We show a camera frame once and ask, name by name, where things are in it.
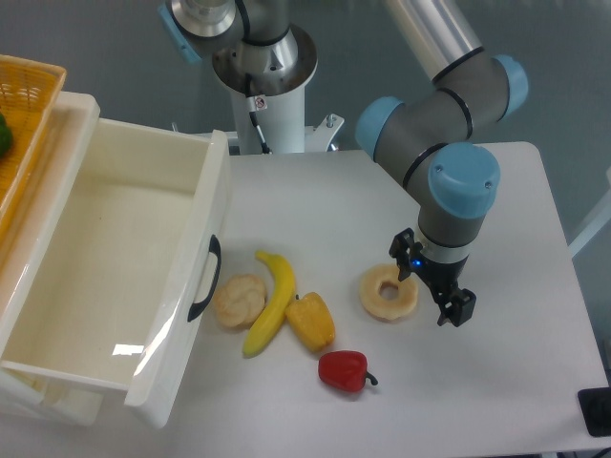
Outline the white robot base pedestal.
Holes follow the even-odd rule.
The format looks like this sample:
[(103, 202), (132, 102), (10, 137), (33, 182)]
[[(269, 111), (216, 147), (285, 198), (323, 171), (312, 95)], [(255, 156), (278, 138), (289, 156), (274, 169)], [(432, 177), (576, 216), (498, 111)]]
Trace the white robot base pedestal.
[(212, 58), (214, 72), (229, 92), (235, 122), (230, 140), (242, 156), (318, 153), (336, 148), (345, 120), (327, 114), (306, 124), (306, 86), (318, 66), (309, 34), (291, 25), (272, 44), (244, 40)]

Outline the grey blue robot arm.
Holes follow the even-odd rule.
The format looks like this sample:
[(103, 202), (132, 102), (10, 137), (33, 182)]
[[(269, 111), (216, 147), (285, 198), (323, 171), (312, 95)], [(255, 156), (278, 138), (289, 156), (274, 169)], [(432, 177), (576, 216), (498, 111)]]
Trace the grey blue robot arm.
[[(528, 78), (512, 57), (485, 52), (453, 1), (390, 1), (387, 8), (434, 90), (414, 105), (375, 100), (355, 138), (420, 207), (416, 226), (390, 245), (399, 278), (418, 277), (439, 321), (458, 326), (476, 302), (458, 278), (500, 180), (497, 161), (471, 136), (524, 103)], [(158, 13), (184, 59), (211, 57), (231, 96), (242, 154), (330, 146), (321, 128), (305, 125), (305, 88), (318, 58), (285, 1), (165, 1)]]

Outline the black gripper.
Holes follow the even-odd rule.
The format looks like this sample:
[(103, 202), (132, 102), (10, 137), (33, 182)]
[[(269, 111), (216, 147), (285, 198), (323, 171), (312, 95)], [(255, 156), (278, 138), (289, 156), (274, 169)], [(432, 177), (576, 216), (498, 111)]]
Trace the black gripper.
[(437, 324), (458, 327), (468, 321), (476, 304), (476, 294), (460, 288), (458, 278), (471, 254), (471, 245), (448, 247), (427, 238), (416, 238), (407, 228), (397, 234), (390, 245), (390, 256), (398, 268), (398, 280), (416, 274), (436, 297), (440, 314)]

